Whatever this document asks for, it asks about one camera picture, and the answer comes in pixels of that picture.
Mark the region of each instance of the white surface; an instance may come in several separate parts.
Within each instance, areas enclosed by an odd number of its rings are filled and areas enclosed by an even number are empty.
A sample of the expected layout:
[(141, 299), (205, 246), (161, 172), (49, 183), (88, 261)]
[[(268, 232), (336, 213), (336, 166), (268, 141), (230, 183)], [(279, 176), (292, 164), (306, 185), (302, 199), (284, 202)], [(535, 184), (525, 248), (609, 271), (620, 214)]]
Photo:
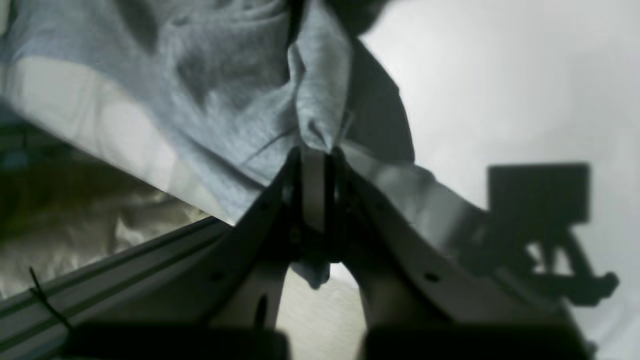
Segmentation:
[(600, 359), (640, 359), (640, 2), (397, 0), (364, 42), (397, 82), (417, 163), (486, 207), (486, 168), (588, 161), (595, 271), (575, 314)]

